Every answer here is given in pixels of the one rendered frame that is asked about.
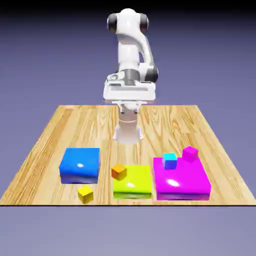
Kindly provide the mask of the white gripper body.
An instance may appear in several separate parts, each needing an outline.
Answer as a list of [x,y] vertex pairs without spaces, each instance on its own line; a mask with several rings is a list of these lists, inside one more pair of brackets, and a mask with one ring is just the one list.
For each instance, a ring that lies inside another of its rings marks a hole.
[[107,104],[116,102],[153,102],[156,99],[156,84],[135,81],[135,85],[125,85],[123,80],[106,80],[103,99]]

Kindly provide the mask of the small cyan cube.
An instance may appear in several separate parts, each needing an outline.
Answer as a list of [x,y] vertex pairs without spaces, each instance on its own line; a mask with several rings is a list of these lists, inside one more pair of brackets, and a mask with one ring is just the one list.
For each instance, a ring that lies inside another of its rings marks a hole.
[[177,167],[177,156],[174,152],[163,153],[163,167],[165,170],[174,170]]

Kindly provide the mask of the small orange cube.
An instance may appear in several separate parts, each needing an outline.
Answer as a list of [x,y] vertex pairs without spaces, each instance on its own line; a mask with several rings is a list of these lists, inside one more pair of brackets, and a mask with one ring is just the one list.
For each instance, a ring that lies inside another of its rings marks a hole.
[[116,164],[111,168],[111,177],[115,180],[122,180],[127,175],[127,168],[122,164]]

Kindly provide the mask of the small magenta cube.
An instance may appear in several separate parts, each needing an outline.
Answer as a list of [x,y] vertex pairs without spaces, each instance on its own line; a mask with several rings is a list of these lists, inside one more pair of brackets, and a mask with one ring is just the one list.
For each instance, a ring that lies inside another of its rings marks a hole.
[[188,146],[182,150],[182,159],[190,163],[194,162],[198,158],[198,155],[199,150],[192,146]]

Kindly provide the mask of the small yellow cube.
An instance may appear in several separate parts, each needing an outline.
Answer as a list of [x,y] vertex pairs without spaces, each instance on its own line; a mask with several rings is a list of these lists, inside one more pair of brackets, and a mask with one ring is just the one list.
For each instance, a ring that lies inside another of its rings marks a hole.
[[88,186],[85,185],[77,190],[77,195],[79,200],[83,204],[88,204],[94,199],[94,192],[93,190]]

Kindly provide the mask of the large blue box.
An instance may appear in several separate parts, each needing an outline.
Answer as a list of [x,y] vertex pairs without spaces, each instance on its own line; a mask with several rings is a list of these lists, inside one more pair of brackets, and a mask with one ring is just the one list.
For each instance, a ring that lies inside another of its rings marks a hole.
[[97,184],[99,148],[67,148],[59,165],[62,184]]

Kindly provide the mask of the large lime yellow box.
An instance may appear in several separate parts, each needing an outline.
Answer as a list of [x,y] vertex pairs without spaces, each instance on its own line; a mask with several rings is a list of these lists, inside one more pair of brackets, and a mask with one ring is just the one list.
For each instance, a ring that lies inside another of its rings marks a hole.
[[149,165],[126,165],[126,176],[113,180],[115,199],[144,200],[152,198],[152,178]]

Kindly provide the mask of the large magenta box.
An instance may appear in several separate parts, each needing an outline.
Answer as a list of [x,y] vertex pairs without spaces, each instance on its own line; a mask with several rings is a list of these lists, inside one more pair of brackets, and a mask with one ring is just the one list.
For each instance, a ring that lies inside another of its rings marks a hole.
[[153,158],[156,198],[163,200],[208,201],[211,183],[199,158],[177,159],[175,169],[165,170],[161,157]]

